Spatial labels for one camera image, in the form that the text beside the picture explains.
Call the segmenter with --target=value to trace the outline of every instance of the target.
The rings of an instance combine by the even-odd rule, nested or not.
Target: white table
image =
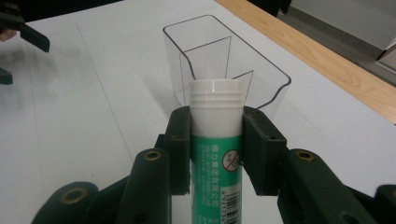
[[[396,183],[396,128],[211,0],[123,1],[30,25],[45,54],[16,37],[0,44],[0,223],[30,223],[58,188],[103,189],[127,176],[178,107],[165,25],[212,14],[292,78],[273,122],[289,148],[319,154],[347,185],[373,195]],[[189,196],[173,197],[173,223],[190,223]],[[244,177],[243,223],[282,223],[275,197]]]

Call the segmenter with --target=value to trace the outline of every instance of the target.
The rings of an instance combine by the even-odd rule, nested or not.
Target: wooden table edge
[[[356,99],[396,123],[396,88],[247,0],[215,0]]]

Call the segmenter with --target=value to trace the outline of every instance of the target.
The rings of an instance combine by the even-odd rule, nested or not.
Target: white cylinder
[[[191,83],[191,133],[201,137],[242,134],[244,107],[242,81],[200,79]]]

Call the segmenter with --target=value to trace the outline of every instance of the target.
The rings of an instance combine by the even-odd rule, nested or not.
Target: transparent plastic box
[[[290,77],[214,16],[205,15],[163,28],[174,95],[189,105],[190,82],[204,78],[238,78],[245,105],[271,118]]]

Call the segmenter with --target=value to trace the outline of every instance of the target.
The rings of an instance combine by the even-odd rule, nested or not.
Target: glue stick
[[[201,79],[190,86],[192,224],[240,224],[242,82]]]

